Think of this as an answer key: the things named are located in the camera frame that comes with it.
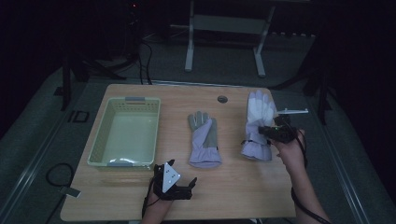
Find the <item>forearm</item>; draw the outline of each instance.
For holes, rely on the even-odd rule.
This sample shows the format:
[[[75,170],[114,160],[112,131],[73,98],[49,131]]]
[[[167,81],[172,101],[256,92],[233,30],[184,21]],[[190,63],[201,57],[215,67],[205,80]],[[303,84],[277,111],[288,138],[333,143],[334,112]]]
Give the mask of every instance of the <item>forearm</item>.
[[[294,193],[297,196],[299,202],[312,213],[330,221],[318,200],[306,171],[303,170],[291,173],[290,178]],[[295,209],[298,223],[319,223],[311,216],[306,214],[303,210],[301,210],[297,205],[295,206]]]

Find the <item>wrist strap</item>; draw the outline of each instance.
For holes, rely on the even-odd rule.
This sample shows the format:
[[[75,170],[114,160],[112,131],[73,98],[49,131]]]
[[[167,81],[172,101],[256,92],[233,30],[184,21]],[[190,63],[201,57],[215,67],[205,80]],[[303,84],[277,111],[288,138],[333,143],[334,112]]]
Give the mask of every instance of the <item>wrist strap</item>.
[[[324,219],[323,217],[318,216],[317,214],[309,211],[306,207],[304,207],[300,201],[297,198],[296,193],[294,192],[294,189],[291,188],[291,198],[294,200],[295,204],[301,209],[303,210],[307,215],[309,215],[310,217],[312,217],[314,220],[320,222],[320,223],[324,223],[324,224],[331,224],[328,220]]]

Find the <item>glove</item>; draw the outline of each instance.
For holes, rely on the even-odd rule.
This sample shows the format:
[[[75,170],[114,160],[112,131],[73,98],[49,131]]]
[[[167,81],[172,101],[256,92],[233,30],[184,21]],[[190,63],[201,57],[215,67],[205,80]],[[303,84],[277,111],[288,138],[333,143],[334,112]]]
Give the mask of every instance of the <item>glove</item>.
[[[188,116],[192,131],[192,152],[190,165],[198,168],[212,168],[221,165],[218,151],[218,126],[207,113],[197,111]]]
[[[251,92],[247,100],[246,141],[241,153],[249,159],[270,161],[272,153],[267,139],[259,134],[259,127],[271,126],[274,112],[274,102],[270,102],[267,94],[257,90]]]

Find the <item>plastic bin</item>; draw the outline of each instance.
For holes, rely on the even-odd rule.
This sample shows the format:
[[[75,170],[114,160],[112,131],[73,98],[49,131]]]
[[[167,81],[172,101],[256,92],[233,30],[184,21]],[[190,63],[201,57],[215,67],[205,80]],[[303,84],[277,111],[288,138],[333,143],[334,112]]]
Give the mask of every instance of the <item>plastic bin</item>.
[[[155,97],[108,99],[88,164],[150,170],[155,159],[160,106],[160,98]]]

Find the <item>wooden table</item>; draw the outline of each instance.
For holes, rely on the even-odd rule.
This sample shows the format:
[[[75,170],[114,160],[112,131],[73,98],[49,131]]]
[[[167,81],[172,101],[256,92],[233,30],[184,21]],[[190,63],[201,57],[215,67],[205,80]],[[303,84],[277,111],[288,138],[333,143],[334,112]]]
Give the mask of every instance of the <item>wooden table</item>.
[[[76,170],[72,188],[78,198],[67,197],[61,212],[65,221],[139,220],[151,171],[131,168],[98,168],[88,165],[92,142],[103,116],[106,101],[115,96],[160,97],[156,164],[175,159],[181,174],[179,186],[198,177],[192,198],[175,201],[166,219],[218,219],[252,217],[295,217],[290,197],[290,178],[273,150],[273,160],[251,161],[240,153],[245,138],[247,99],[253,88],[110,85],[92,126]],[[226,104],[218,96],[228,98]],[[187,116],[197,110],[218,121],[218,145],[223,164],[212,169],[188,164],[191,131]]]

